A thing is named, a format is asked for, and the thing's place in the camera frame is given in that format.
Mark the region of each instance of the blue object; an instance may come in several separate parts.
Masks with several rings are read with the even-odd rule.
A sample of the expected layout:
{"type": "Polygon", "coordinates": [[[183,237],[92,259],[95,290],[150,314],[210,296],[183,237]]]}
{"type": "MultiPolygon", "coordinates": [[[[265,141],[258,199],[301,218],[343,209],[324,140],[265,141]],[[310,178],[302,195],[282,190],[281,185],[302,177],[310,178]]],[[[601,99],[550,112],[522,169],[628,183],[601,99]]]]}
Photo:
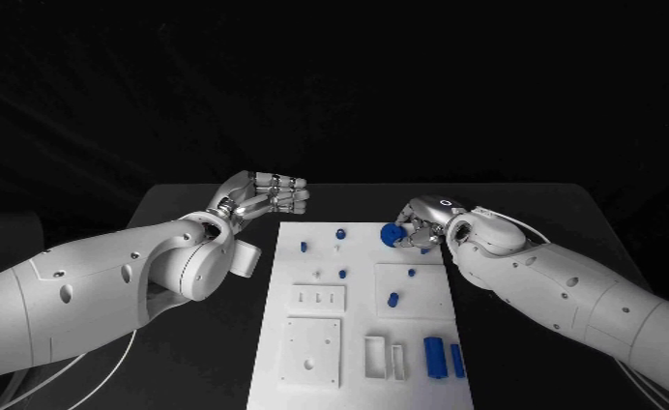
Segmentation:
{"type": "Polygon", "coordinates": [[[442,340],[439,337],[425,337],[425,359],[428,361],[428,376],[435,379],[448,377],[445,356],[442,355],[442,340]]]}
{"type": "Polygon", "coordinates": [[[389,247],[395,247],[395,241],[406,236],[406,230],[396,226],[393,223],[388,223],[380,228],[380,240],[383,244],[389,247]]]}
{"type": "Polygon", "coordinates": [[[390,299],[388,300],[389,307],[395,308],[398,306],[399,294],[393,292],[390,294],[390,299]]]}
{"type": "Polygon", "coordinates": [[[464,378],[463,355],[460,353],[460,346],[450,344],[450,355],[452,355],[452,364],[455,367],[455,376],[464,378]]]}

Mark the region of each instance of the dark curtain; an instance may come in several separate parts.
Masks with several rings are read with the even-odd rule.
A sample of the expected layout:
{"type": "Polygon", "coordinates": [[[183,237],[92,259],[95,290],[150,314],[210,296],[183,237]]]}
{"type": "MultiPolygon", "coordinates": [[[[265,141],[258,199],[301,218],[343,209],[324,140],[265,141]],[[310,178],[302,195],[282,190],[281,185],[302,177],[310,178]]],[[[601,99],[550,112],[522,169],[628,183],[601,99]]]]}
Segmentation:
{"type": "MultiPolygon", "coordinates": [[[[666,0],[0,0],[0,12],[0,184],[59,231],[122,227],[151,185],[243,168],[574,182],[615,225],[666,189],[666,0]]],[[[346,205],[354,219],[364,204],[346,205]]]]}

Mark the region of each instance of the white robotic arm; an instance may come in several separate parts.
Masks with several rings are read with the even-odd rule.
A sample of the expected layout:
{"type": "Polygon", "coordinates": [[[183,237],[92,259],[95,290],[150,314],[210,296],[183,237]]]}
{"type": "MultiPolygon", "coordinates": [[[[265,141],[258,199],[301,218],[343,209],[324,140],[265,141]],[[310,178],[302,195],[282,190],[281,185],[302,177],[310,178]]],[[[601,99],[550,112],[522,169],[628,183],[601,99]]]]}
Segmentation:
{"type": "Polygon", "coordinates": [[[206,299],[228,271],[249,277],[261,251],[233,235],[265,212],[304,213],[305,185],[242,171],[206,211],[66,243],[1,272],[0,374],[96,349],[206,299]]]}
{"type": "Polygon", "coordinates": [[[477,287],[669,389],[669,303],[536,231],[545,244],[532,243],[514,223],[527,227],[480,207],[467,212],[454,200],[426,195],[403,207],[396,229],[385,228],[385,242],[390,232],[395,247],[428,249],[445,242],[460,273],[477,287]],[[398,231],[406,220],[411,235],[398,231]]]}

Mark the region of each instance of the table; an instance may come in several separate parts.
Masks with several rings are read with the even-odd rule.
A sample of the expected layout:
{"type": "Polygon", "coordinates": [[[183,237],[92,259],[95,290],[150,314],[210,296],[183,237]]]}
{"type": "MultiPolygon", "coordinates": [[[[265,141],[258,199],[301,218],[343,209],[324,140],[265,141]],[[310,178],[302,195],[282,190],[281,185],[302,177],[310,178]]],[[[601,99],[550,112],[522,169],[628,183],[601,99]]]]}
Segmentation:
{"type": "MultiPolygon", "coordinates": [[[[173,220],[204,208],[217,185],[160,185],[128,227],[173,220]]],[[[647,287],[587,191],[569,184],[310,185],[302,216],[265,215],[239,233],[262,251],[251,279],[229,275],[204,302],[164,312],[137,331],[121,368],[79,409],[245,409],[262,325],[279,221],[392,221],[411,197],[438,193],[467,208],[481,205],[532,225],[647,287]]],[[[460,276],[451,286],[477,410],[650,409],[612,359],[543,329],[460,276]]],[[[66,409],[105,378],[128,338],[92,351],[34,396],[29,409],[66,409]]]]}

